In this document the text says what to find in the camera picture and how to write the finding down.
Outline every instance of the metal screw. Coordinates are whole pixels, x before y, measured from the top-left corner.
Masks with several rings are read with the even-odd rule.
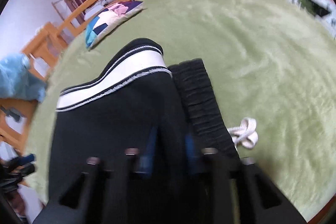
[[[96,157],[90,157],[86,161],[88,164],[97,165],[100,163],[100,159]]]
[[[139,149],[137,149],[137,148],[127,148],[125,150],[125,154],[126,155],[137,155],[137,154],[139,154]]]
[[[216,148],[213,148],[213,147],[208,147],[208,148],[203,148],[202,153],[204,155],[214,155],[214,154],[218,153],[218,150]]]
[[[255,160],[251,157],[247,157],[247,158],[242,158],[241,162],[243,163],[243,165],[252,165],[255,164]]]

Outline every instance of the blue pillow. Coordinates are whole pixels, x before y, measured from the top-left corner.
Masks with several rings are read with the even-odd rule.
[[[102,10],[86,27],[86,48],[91,49],[121,23],[142,10],[143,1],[120,1]]]

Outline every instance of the white cord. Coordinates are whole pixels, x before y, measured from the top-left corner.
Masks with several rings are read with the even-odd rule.
[[[256,127],[256,120],[246,117],[242,119],[239,127],[231,127],[227,129],[236,149],[239,143],[248,149],[252,149],[256,145],[258,141],[258,134],[255,131]]]

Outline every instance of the plush toy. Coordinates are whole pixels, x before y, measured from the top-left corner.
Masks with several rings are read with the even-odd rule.
[[[38,100],[45,97],[46,83],[31,74],[29,58],[22,53],[0,60],[0,98]]]

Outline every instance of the pleated black fabric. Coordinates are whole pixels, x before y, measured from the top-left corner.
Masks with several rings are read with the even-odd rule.
[[[207,147],[224,155],[239,158],[202,59],[185,61],[169,67],[194,134]]]

